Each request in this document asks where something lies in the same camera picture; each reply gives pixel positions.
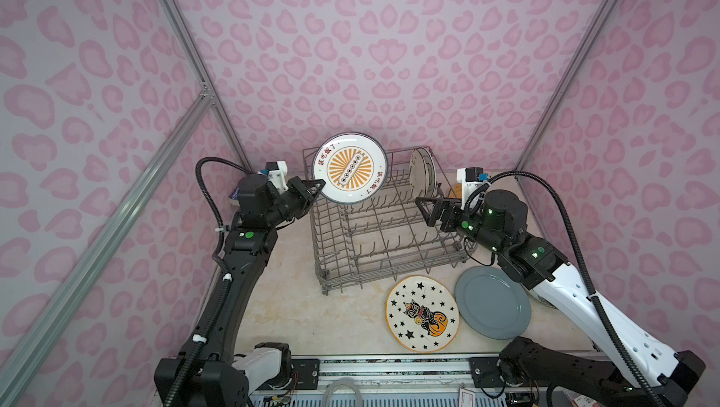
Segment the pink heart wallpaper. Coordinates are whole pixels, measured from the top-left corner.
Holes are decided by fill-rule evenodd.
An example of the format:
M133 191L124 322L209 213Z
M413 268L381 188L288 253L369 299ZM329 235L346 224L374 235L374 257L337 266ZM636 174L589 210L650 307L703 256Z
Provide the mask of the pink heart wallpaper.
M0 0L0 365L199 90L158 0Z
M600 0L178 0L253 165L341 131L512 168Z
M67 326L18 406L147 405L160 358L175 356L200 314L216 264L217 224L194 179L207 155L232 159L208 113L120 250ZM218 163L203 176L220 212L240 172Z
M535 152L598 289L644 329L701 356L688 406L720 406L720 6L624 0ZM523 182L572 254L552 199Z

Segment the white robotic arm segment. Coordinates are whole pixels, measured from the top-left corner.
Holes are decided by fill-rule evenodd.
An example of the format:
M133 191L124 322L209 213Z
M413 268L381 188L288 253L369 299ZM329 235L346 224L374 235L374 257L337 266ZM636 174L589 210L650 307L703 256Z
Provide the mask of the white robotic arm segment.
M578 269L573 265L561 265L552 274L555 280L544 280L533 289L535 293L555 305L615 363L623 376L636 388L635 377L613 346L608 333L600 322L598 312L588 298ZM675 351L648 334L618 308L597 293L607 317L615 327L618 337L651 386L659 386L658 376L671 375L678 364Z

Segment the gray plate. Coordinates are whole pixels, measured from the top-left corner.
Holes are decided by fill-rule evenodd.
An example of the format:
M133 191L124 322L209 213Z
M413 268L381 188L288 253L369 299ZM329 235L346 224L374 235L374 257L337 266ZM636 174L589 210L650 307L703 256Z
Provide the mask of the gray plate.
M463 320L492 339L513 339L530 323L527 294L497 268L473 267L464 272L455 285L455 301Z

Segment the wire grid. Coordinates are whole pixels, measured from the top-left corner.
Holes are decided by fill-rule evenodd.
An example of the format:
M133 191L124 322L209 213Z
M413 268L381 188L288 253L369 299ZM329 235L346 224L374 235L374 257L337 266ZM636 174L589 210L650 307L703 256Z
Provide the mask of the wire grid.
M432 267L465 262L467 254L457 233L429 227L415 205L410 189L410 156L416 148L387 152L387 178L380 190L363 203L337 204L320 197L310 210L315 275L322 293L342 290ZM435 154L426 148L440 169L443 184L435 193L452 188ZM303 150L305 178L312 177L312 162L319 148Z

